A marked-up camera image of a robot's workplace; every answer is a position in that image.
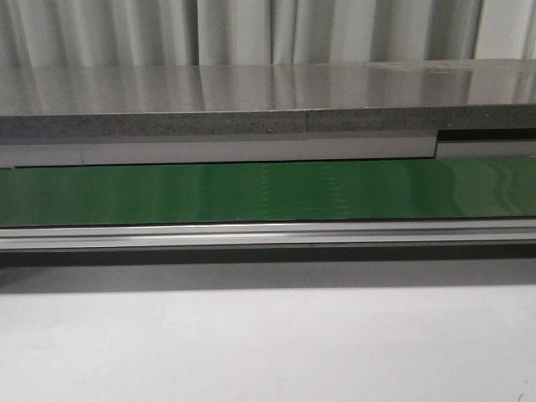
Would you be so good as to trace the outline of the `white pleated curtain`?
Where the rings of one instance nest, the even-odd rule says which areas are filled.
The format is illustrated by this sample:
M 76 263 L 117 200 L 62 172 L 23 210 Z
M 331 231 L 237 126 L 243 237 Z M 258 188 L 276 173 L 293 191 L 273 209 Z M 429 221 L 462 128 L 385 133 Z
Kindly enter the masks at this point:
M 4 67 L 532 59 L 532 1 L 4 1 Z

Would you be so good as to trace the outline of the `grey stone counter slab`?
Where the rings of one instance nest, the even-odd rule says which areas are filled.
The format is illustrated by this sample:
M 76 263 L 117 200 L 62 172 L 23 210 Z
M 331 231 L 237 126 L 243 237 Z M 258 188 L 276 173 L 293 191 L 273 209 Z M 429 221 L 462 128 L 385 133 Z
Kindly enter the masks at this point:
M 532 60 L 1 71 L 7 141 L 534 125 Z

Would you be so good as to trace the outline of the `grey conveyor rear rail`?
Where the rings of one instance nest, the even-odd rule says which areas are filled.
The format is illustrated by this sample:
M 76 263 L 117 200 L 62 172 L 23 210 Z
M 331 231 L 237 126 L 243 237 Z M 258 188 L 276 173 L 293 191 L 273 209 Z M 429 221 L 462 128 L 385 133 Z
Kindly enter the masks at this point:
M 4 168 L 534 154 L 533 128 L 20 139 L 1 142 L 1 165 Z

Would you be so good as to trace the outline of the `aluminium conveyor front rail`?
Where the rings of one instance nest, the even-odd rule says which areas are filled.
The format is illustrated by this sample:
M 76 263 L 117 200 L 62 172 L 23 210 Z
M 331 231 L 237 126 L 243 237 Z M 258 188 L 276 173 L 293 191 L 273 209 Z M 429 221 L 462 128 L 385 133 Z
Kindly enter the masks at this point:
M 378 243 L 534 240 L 535 220 L 426 219 L 368 222 L 166 224 L 2 229 L 1 249 L 97 250 L 243 245 L 364 245 Z

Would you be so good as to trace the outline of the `green conveyor belt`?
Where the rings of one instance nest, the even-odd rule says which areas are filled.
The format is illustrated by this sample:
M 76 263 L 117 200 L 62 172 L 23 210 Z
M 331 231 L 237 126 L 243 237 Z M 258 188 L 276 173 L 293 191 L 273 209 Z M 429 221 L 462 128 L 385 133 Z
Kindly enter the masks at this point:
M 532 216 L 532 157 L 23 167 L 4 227 Z

